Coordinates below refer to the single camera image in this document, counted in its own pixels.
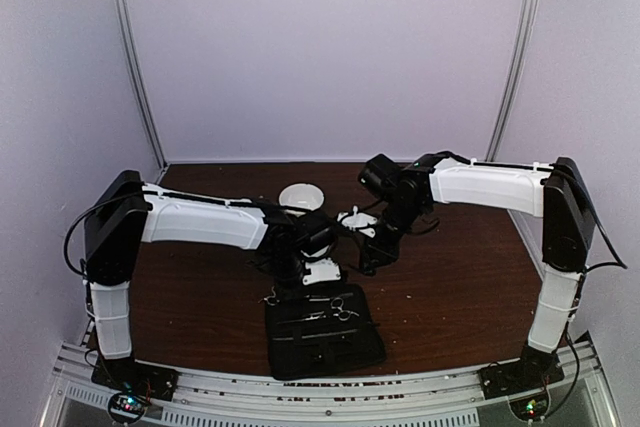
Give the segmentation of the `silver thinning scissors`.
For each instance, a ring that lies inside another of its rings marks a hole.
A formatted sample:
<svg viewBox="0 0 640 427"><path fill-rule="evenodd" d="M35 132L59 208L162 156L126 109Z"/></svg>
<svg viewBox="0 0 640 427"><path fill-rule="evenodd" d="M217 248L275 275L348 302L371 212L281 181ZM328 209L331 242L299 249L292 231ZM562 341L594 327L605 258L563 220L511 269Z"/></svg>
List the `silver thinning scissors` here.
<svg viewBox="0 0 640 427"><path fill-rule="evenodd" d="M297 305L296 311L283 320L278 320L276 324L289 325L319 320L347 322L360 317L360 313L346 306L346 298L343 296L310 297L307 298L307 303Z"/></svg>

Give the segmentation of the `black zippered tool case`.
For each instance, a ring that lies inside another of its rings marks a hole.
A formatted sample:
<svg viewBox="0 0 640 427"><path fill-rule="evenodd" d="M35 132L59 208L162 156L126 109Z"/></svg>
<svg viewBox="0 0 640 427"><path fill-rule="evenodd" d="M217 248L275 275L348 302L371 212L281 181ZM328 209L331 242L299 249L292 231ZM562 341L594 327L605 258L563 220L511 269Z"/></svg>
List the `black zippered tool case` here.
<svg viewBox="0 0 640 427"><path fill-rule="evenodd" d="M364 290L349 283L315 286L309 290L343 296L346 306L361 314L347 322L319 320L277 325L297 305L265 305L265 331L270 375L281 381L336 376L378 365L387 358Z"/></svg>

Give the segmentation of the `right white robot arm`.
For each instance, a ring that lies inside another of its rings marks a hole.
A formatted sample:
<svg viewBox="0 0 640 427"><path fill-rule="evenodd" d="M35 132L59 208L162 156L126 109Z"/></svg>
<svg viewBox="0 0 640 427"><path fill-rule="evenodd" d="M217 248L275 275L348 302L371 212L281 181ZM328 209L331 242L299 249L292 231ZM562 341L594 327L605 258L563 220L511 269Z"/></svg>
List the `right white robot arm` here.
<svg viewBox="0 0 640 427"><path fill-rule="evenodd" d="M512 377L519 387L535 387L551 371L551 358L560 344L574 342L569 333L579 309L582 289L591 267L586 261L595 233L605 232L577 164L560 157L552 164L511 165L484 163L443 151L425 154L400 166L379 154L370 159L358 176L359 182L380 202L383 211L368 227L360 251L359 269L372 276L400 259L403 238L413 224L433 212L435 205L478 205L515 211L543 221L543 275L533 323L523 344ZM460 367L468 361L486 360L502 352L505 341L491 341L501 320L519 319L518 313L500 312L501 287L513 286L514 275L499 279L497 269L518 261L502 240L495 260L482 246L486 235L466 229L459 234L447 230L441 246L430 243L409 246L411 272L425 270L417 286L434 279L439 291L428 300L436 313L454 309L453 326L435 322L435 328L453 334L467 328L461 346L439 338L434 330L418 329L426 340L413 340L412 348L425 347L407 361L411 368L437 370Z"/></svg>

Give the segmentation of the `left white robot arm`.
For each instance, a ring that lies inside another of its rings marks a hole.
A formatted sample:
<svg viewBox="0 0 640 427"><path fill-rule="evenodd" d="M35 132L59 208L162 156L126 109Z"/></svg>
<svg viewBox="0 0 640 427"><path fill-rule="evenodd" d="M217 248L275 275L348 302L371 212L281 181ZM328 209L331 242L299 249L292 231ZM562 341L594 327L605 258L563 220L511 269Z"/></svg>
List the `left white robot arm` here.
<svg viewBox="0 0 640 427"><path fill-rule="evenodd" d="M141 244L185 242L255 251L275 284L297 291L341 280L331 252L334 221L320 209L267 200L186 193L147 183L125 170L72 224L84 232L84 256L67 267L83 278L106 376L123 391L144 371L134 362L129 288Z"/></svg>

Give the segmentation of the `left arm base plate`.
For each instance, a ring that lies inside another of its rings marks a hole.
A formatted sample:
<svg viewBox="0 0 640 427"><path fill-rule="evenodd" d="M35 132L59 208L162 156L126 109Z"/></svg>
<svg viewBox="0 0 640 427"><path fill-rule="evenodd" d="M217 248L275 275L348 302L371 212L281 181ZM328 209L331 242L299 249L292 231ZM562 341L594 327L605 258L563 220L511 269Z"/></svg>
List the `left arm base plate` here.
<svg viewBox="0 0 640 427"><path fill-rule="evenodd" d="M152 400L171 401L177 387L176 370L134 362L107 362L94 368L91 381L113 390L134 393Z"/></svg>

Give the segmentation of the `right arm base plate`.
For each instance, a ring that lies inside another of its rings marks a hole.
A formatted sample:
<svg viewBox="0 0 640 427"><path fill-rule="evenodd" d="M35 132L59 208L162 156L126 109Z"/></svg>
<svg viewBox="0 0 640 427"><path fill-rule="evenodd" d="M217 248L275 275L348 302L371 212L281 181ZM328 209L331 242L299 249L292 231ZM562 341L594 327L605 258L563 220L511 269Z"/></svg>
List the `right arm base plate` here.
<svg viewBox="0 0 640 427"><path fill-rule="evenodd" d="M537 367L525 366L520 361L490 364L481 368L478 376L485 399L540 390L565 378L560 367L551 366L541 371Z"/></svg>

